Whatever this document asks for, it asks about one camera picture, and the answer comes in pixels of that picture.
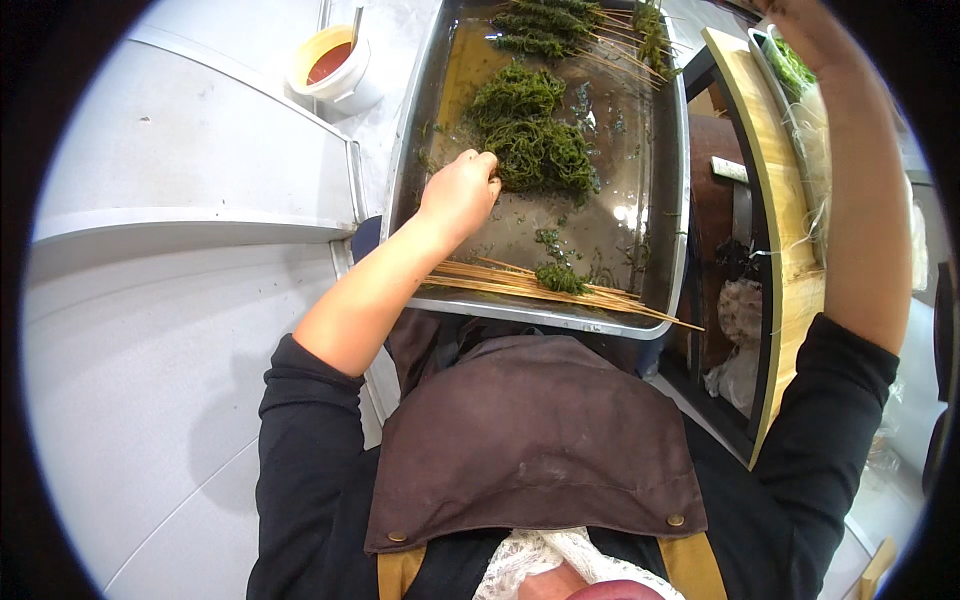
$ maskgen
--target hand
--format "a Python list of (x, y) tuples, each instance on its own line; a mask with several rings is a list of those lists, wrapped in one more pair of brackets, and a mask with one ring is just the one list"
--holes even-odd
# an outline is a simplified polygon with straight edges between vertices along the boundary
[(759, 0), (786, 43), (817, 79), (869, 71), (870, 62), (850, 34), (818, 0)]
[(426, 184), (417, 219), (428, 223), (453, 250), (490, 216), (500, 195), (500, 178), (490, 177), (495, 168), (493, 153), (460, 154)]

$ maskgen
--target black long-sleeve shirt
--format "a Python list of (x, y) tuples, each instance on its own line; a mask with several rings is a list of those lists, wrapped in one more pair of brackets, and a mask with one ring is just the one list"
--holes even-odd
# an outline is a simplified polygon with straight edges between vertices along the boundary
[[(362, 378), (285, 336), (260, 407), (259, 560), (248, 598), (376, 600), (363, 544), (380, 448), (363, 449)], [(707, 537), (731, 600), (814, 598), (843, 538), (898, 358), (818, 316), (753, 471), (684, 416)], [(588, 528), (604, 554), (667, 579), (657, 541)], [(472, 598), (506, 529), (432, 540), (408, 599)]]

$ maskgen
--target bamboo skewer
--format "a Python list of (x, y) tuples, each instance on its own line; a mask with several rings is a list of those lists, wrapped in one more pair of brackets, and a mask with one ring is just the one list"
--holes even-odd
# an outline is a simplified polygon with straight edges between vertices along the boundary
[[(630, 9), (603, 9), (602, 11), (599, 11), (599, 12), (594, 11), (594, 14), (600, 14), (601, 16), (611, 16), (611, 15), (634, 16), (634, 12), (631, 11)], [(661, 16), (665, 19), (673, 19), (675, 21), (686, 21), (686, 19), (681, 16), (670, 16), (669, 14), (662, 14)]]
[(686, 324), (670, 315), (653, 310), (635, 300), (630, 300), (630, 297), (638, 298), (635, 294), (628, 294), (622, 290), (597, 285), (589, 285), (588, 287), (593, 290), (594, 293), (584, 296), (573, 296), (563, 292), (554, 292), (541, 286), (537, 282), (536, 277), (529, 273), (528, 269), (521, 269), (507, 263), (493, 260), (492, 258), (484, 258), (484, 260), (514, 271), (502, 271), (480, 265), (445, 260), (437, 266), (437, 272), (474, 278), (464, 279), (460, 277), (430, 275), (424, 278), (423, 283), (496, 292), (539, 300), (570, 302), (619, 312), (636, 313), (701, 331), (703, 330), (701, 327)]
[[(643, 44), (643, 43), (645, 43), (645, 42), (643, 42), (642, 40), (639, 40), (639, 39), (637, 39), (637, 38), (635, 38), (635, 37), (633, 37), (633, 36), (628, 36), (628, 35), (624, 34), (623, 32), (618, 32), (618, 31), (614, 31), (613, 29), (608, 29), (608, 28), (604, 27), (603, 25), (595, 25), (594, 27), (596, 27), (597, 29), (602, 29), (602, 30), (605, 31), (605, 32), (609, 32), (609, 33), (611, 33), (611, 34), (614, 34), (615, 36), (626, 37), (627, 39), (631, 39), (631, 40), (635, 41), (635, 42), (638, 43), (638, 44)], [(626, 29), (626, 30), (629, 30), (629, 31), (633, 31), (633, 29), (631, 29), (631, 28), (629, 28), (629, 27), (624, 27), (623, 29)], [(645, 35), (645, 36), (647, 35), (645, 32), (635, 32), (635, 33), (640, 33), (640, 34), (643, 34), (643, 35)], [(684, 45), (681, 44), (680, 42), (671, 41), (671, 40), (669, 40), (669, 39), (666, 40), (666, 41), (667, 41), (668, 43), (671, 43), (671, 44), (677, 44), (678, 46), (684, 46)], [(665, 55), (667, 55), (667, 56), (669, 56), (669, 57), (674, 57), (674, 58), (676, 58), (676, 56), (677, 56), (677, 55), (675, 55), (675, 54), (671, 54), (670, 52), (664, 50), (663, 48), (658, 48), (658, 50), (660, 50), (661, 52), (663, 52)]]
[[(606, 46), (602, 46), (602, 45), (596, 43), (595, 41), (592, 41), (592, 42), (590, 42), (590, 43), (593, 44), (594, 46), (596, 46), (597, 48), (600, 48), (600, 49), (603, 50), (604, 52), (610, 52), (610, 50), (611, 50), (610, 48), (608, 48), (608, 47), (606, 47)], [(666, 79), (664, 79), (663, 76), (660, 75), (660, 73), (658, 73), (657, 71), (654, 71), (653, 69), (651, 69), (651, 68), (650, 68), (649, 66), (647, 66), (646, 64), (643, 64), (642, 62), (640, 62), (640, 61), (637, 60), (636, 58), (634, 58), (634, 57), (626, 54), (625, 52), (623, 52), (623, 51), (620, 50), (619, 48), (616, 48), (615, 46), (614, 46), (613, 49), (618, 51), (618, 52), (615, 53), (618, 57), (620, 57), (620, 58), (622, 58), (622, 59), (626, 59), (630, 64), (636, 65), (636, 66), (642, 68), (642, 69), (645, 70), (645, 71), (649, 71), (650, 73), (652, 73), (652, 74), (656, 75), (657, 77), (660, 77), (661, 79), (663, 79), (664, 81), (666, 81)], [(645, 75), (640, 75), (639, 73), (637, 73), (637, 75), (640, 76), (640, 78), (641, 78), (642, 81), (645, 81), (645, 82), (647, 82), (648, 84), (652, 85), (656, 91), (660, 91), (660, 88), (659, 88), (659, 86), (661, 85), (660, 82), (652, 81), (652, 80), (650, 80), (649, 78), (647, 78)]]
[[(594, 34), (593, 36), (596, 37), (597, 39), (601, 40), (601, 41), (606, 41), (607, 43), (609, 43), (609, 44), (613, 47), (614, 50), (616, 50), (616, 51), (620, 54), (620, 56), (622, 56), (623, 58), (625, 58), (625, 59), (627, 59), (627, 60), (630, 60), (633, 64), (639, 66), (640, 68), (642, 68), (644, 71), (650, 73), (651, 75), (656, 75), (657, 77), (661, 78), (661, 79), (666, 83), (666, 81), (667, 81), (666, 78), (663, 77), (660, 73), (658, 73), (657, 71), (653, 70), (652, 68), (650, 68), (649, 66), (647, 66), (646, 64), (644, 64), (643, 62), (641, 62), (640, 60), (638, 60), (636, 57), (630, 56), (629, 54), (626, 53), (625, 50), (623, 50), (622, 48), (617, 47), (615, 44), (618, 44), (618, 43), (619, 43), (619, 44), (622, 45), (622, 46), (625, 46), (625, 47), (627, 47), (627, 48), (630, 48), (631, 50), (636, 50), (635, 46), (629, 46), (629, 45), (627, 45), (627, 44), (625, 44), (625, 43), (623, 43), (623, 42), (618, 42), (618, 41), (615, 41), (615, 40), (613, 40), (613, 39), (610, 39), (609, 37), (601, 37), (601, 36), (598, 36), (598, 35), (596, 35), (596, 34)], [(598, 46), (598, 47), (600, 47), (600, 48), (603, 48), (604, 50), (609, 50), (609, 48), (607, 48), (606, 46), (601, 46), (600, 44), (596, 43), (595, 41), (592, 41), (592, 42), (590, 42), (590, 43), (593, 44), (594, 46)]]
[(507, 264), (507, 263), (505, 263), (505, 262), (500, 262), (499, 260), (493, 260), (492, 258), (487, 258), (486, 256), (477, 256), (477, 258), (478, 258), (479, 260), (484, 261), (484, 262), (489, 262), (489, 263), (491, 263), (491, 264), (493, 264), (493, 265), (500, 265), (501, 267), (506, 267), (507, 269), (514, 269), (515, 271), (520, 271), (521, 273), (527, 273), (527, 274), (529, 274), (529, 275), (533, 275), (533, 274), (534, 274), (534, 272), (531, 271), (530, 269), (524, 269), (524, 268), (522, 268), (522, 267), (515, 267), (514, 265), (510, 265), (510, 264)]
[[(629, 23), (624, 23), (624, 22), (621, 21), (620, 19), (615, 19), (615, 18), (612, 18), (612, 17), (608, 16), (608, 17), (607, 17), (607, 20), (608, 20), (608, 21), (612, 21), (613, 23), (616, 23), (615, 27), (620, 27), (620, 28), (623, 28), (623, 29), (625, 29), (625, 30), (627, 30), (627, 31), (636, 32), (636, 33), (638, 33), (638, 34), (644, 34), (645, 36), (648, 36), (648, 35), (649, 35), (649, 34), (647, 34), (646, 32), (638, 32), (636, 29), (634, 29), (633, 27), (631, 27)], [(681, 44), (679, 41), (674, 41), (674, 40), (672, 40), (672, 39), (667, 39), (666, 42), (667, 42), (668, 44), (673, 44), (673, 45), (675, 45), (675, 46), (680, 46), (680, 47), (682, 47), (682, 48), (686, 48), (687, 50), (693, 50), (693, 48), (691, 48), (690, 46), (687, 46), (686, 44)]]
[(596, 27), (597, 29), (602, 29), (602, 30), (605, 31), (605, 32), (610, 32), (611, 34), (614, 34), (615, 36), (622, 36), (622, 37), (626, 37), (627, 39), (632, 39), (633, 41), (635, 41), (635, 42), (638, 43), (638, 44), (642, 44), (642, 43), (643, 43), (643, 40), (642, 40), (642, 39), (637, 39), (636, 37), (628, 36), (628, 35), (626, 35), (626, 34), (624, 34), (624, 33), (622, 33), (622, 32), (617, 32), (617, 31), (614, 31), (613, 29), (608, 29), (608, 28), (604, 27), (603, 25), (596, 25), (595, 27)]
[[(455, 275), (466, 275), (466, 276), (494, 276), (500, 278), (501, 280), (507, 282), (515, 282), (519, 280), (524, 281), (536, 281), (537, 275), (530, 271), (529, 269), (521, 269), (520, 267), (515, 267), (513, 265), (508, 265), (505, 262), (500, 262), (499, 260), (493, 260), (492, 258), (484, 258), (482, 256), (477, 256), (480, 260), (486, 260), (494, 265), (500, 265), (501, 267), (506, 267), (508, 269), (517, 269), (520, 273), (514, 273), (510, 271), (499, 271), (496, 269), (489, 269), (487, 267), (481, 267), (479, 265), (471, 265), (462, 262), (453, 262), (445, 260), (440, 263), (434, 271), (440, 271), (442, 273), (451, 273)], [(617, 290), (611, 287), (604, 287), (602, 285), (593, 285), (592, 283), (586, 284), (589, 290), (592, 290), (596, 294), (615, 296), (618, 299), (622, 297), (626, 298), (639, 298), (637, 294), (631, 294), (629, 292), (624, 292), (623, 290)]]
[(631, 71), (630, 69), (625, 69), (625, 68), (623, 68), (622, 66), (620, 66), (620, 65), (618, 65), (618, 64), (613, 64), (613, 63), (610, 62), (609, 60), (603, 60), (603, 59), (601, 59), (600, 57), (595, 57), (593, 54), (590, 54), (590, 53), (588, 53), (588, 52), (584, 52), (584, 51), (582, 51), (582, 50), (581, 50), (580, 52), (574, 53), (573, 56), (583, 57), (583, 58), (585, 58), (585, 59), (595, 60), (595, 61), (597, 61), (597, 62), (599, 62), (599, 63), (601, 63), (601, 64), (606, 64), (606, 65), (609, 66), (609, 67), (612, 67), (612, 68), (614, 68), (614, 69), (623, 71), (624, 73), (626, 73), (626, 74), (628, 74), (628, 75), (632, 75), (632, 76), (635, 77), (638, 81), (645, 82), (645, 83), (647, 83), (647, 84), (652, 85), (653, 88), (656, 89), (656, 90), (660, 90), (660, 88), (657, 87), (657, 83), (654, 82), (652, 79), (643, 77), (643, 76), (640, 75), (639, 73), (636, 73), (636, 72), (634, 72), (634, 71)]

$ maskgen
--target stainless steel tray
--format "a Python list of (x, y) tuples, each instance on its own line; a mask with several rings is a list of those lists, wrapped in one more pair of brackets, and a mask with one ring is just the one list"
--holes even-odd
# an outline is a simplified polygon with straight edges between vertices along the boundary
[[(790, 138), (790, 142), (793, 144), (793, 153), (797, 157), (797, 168), (800, 170), (800, 183), (804, 189), (804, 196), (806, 197), (806, 208), (807, 210), (815, 210), (816, 206), (814, 205), (813, 198), (813, 189), (810, 186), (810, 175), (809, 167), (806, 160), (806, 150), (804, 149), (804, 144), (800, 141), (800, 126), (797, 125), (797, 117), (793, 113), (793, 110), (790, 108), (790, 102), (786, 99), (786, 94), (783, 93), (783, 88), (780, 87), (780, 81), (777, 79), (777, 75), (774, 73), (774, 67), (770, 64), (767, 57), (763, 54), (763, 42), (766, 41), (768, 37), (773, 37), (777, 33), (777, 26), (770, 25), (767, 28), (766, 32), (754, 29), (751, 27), (747, 30), (747, 38), (750, 43), (750, 53), (754, 55), (754, 60), (756, 61), (757, 66), (760, 68), (760, 73), (763, 74), (763, 79), (767, 82), (767, 87), (770, 88), (770, 91), (774, 95), (774, 103), (777, 105), (777, 109), (780, 111), (780, 118), (784, 128), (786, 129), (786, 134)], [(814, 258), (824, 267), (827, 266), (827, 240), (825, 236), (819, 236), (813, 243)]]
[[(457, 79), (457, 73), (463, 72), (463, 55), (469, 54), (472, 59), (486, 47), (473, 46), (466, 51), (464, 44), (469, 38), (458, 35), (476, 35), (476, 18), (472, 15), (495, 11), (495, 4), (495, 0), (441, 0), (435, 7), (430, 34), (420, 47), (401, 109), (381, 240), (416, 212), (427, 180), (420, 165), (420, 151), (449, 159), (460, 150), (457, 144), (462, 140), (457, 139), (459, 134), (454, 131), (458, 115), (449, 108), (450, 90), (462, 85), (473, 85), (475, 89), (498, 68), (498, 60), (509, 60), (509, 55), (504, 55), (506, 59), (476, 57), (475, 77), (468, 73), (461, 80), (471, 81)], [(622, 9), (632, 6), (625, 1), (603, 4)], [(663, 21), (670, 38), (676, 39), (670, 20)], [(457, 66), (448, 73), (447, 67), (454, 63)], [(629, 85), (617, 80), (622, 89), (614, 90), (605, 78), (616, 79), (611, 75), (615, 71), (605, 71), (603, 66), (582, 59), (564, 60), (555, 72), (567, 80), (567, 108), (559, 115), (562, 118), (572, 118), (570, 105), (576, 102), (577, 88), (584, 81), (590, 81), (590, 89), (596, 91), (591, 101), (598, 131), (602, 121), (610, 123), (619, 117), (618, 111), (622, 112), (619, 122), (626, 124), (622, 131), (628, 135), (616, 137), (608, 127), (612, 141), (603, 149), (612, 149), (612, 153), (592, 158), (600, 176), (601, 194), (591, 196), (588, 205), (579, 210), (563, 199), (504, 194), (490, 220), (454, 257), (468, 258), (482, 252), (518, 266), (533, 267), (547, 260), (533, 243), (534, 230), (555, 227), (558, 220), (568, 221), (568, 226), (562, 228), (565, 247), (584, 255), (579, 261), (570, 259), (575, 270), (606, 269), (618, 287), (638, 292), (651, 308), (674, 315), (684, 278), (690, 195), (683, 76), (660, 91), (632, 80)], [(636, 100), (621, 102), (623, 94), (635, 95)], [(435, 124), (441, 126), (438, 132), (433, 130)], [(631, 149), (629, 153), (624, 150), (627, 147)], [(641, 253), (649, 257), (642, 270), (636, 262)], [(407, 305), (636, 339), (658, 338), (670, 325), (635, 314), (441, 287), (418, 290)]]

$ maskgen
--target water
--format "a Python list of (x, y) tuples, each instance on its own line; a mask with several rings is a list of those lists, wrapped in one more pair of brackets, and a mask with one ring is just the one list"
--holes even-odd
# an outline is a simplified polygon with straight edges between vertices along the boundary
[[(464, 8), (458, 16), (435, 127), (423, 132), (431, 158), (440, 165), (475, 147), (475, 140), (461, 127), (463, 111), (476, 90), (513, 59), (488, 40), (495, 35), (488, 21), (496, 12)], [(597, 48), (593, 52), (638, 71), (614, 54)], [(577, 274), (592, 274), (601, 285), (642, 293), (644, 264), (650, 259), (647, 84), (580, 57), (552, 64), (528, 59), (523, 64), (546, 67), (566, 81), (564, 108), (553, 116), (578, 125), (594, 144), (590, 162), (600, 179), (600, 193), (590, 194), (585, 206), (574, 208), (563, 195), (504, 192), (487, 223), (457, 249), (454, 259), (481, 255), (533, 269), (553, 260), (534, 241), (535, 231), (556, 228), (566, 260)]]

